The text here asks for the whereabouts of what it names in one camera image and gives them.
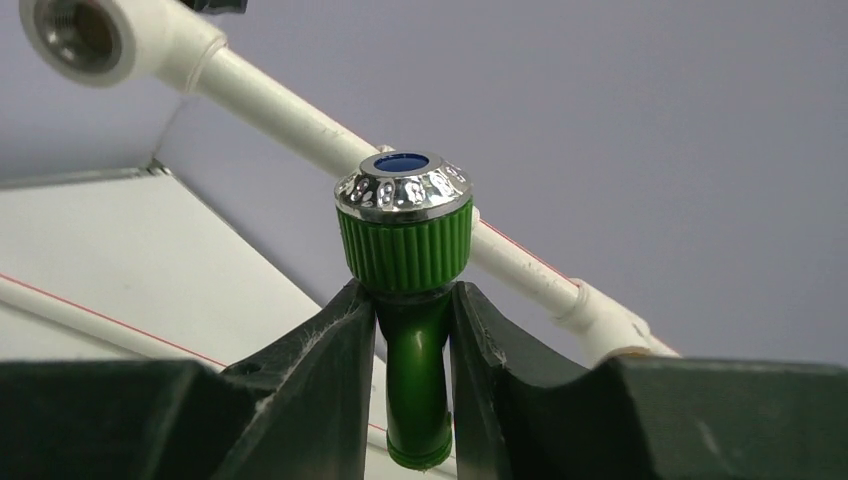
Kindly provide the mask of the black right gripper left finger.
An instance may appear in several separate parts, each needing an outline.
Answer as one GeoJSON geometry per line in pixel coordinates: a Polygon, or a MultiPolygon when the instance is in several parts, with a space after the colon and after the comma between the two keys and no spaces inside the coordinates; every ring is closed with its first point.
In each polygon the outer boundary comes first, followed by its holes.
{"type": "Polygon", "coordinates": [[[215,372],[193,360],[5,362],[5,479],[360,479],[374,309],[357,281],[215,372]]]}

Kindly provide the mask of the green water faucet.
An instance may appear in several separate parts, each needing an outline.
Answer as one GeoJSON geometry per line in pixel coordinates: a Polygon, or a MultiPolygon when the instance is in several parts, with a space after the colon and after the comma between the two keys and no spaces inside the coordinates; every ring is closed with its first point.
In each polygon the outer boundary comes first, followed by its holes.
{"type": "Polygon", "coordinates": [[[429,470],[452,450],[443,350],[470,258],[472,183],[435,154],[385,152],[337,183],[335,205],[347,266],[386,341],[389,456],[429,470]]]}

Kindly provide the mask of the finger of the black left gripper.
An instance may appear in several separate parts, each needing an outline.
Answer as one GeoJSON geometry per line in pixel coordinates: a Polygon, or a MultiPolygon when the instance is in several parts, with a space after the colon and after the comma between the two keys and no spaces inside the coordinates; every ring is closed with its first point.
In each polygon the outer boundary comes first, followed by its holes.
{"type": "Polygon", "coordinates": [[[205,15],[244,14],[248,0],[180,0],[194,12],[205,15]]]}

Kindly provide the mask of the white PVC pipe frame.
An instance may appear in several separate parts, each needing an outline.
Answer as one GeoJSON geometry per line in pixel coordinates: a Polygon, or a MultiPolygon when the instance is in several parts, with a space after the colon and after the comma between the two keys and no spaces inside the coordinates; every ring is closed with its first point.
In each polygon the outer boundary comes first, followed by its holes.
{"type": "MultiPolygon", "coordinates": [[[[153,75],[200,94],[336,175],[338,182],[379,153],[233,52],[226,35],[180,1],[23,1],[31,46],[57,73],[92,88],[153,75]]],[[[617,356],[665,356],[648,325],[592,285],[569,278],[482,221],[473,203],[469,262],[547,309],[576,335],[593,367],[617,356]]],[[[456,446],[450,338],[444,346],[452,447],[456,446]]]]}

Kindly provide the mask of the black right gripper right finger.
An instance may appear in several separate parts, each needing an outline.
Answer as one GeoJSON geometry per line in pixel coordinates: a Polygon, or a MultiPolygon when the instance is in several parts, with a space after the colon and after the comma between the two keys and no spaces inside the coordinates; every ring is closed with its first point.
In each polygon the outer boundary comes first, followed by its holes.
{"type": "Polygon", "coordinates": [[[453,290],[462,479],[843,479],[847,371],[617,356],[584,368],[453,290]]]}

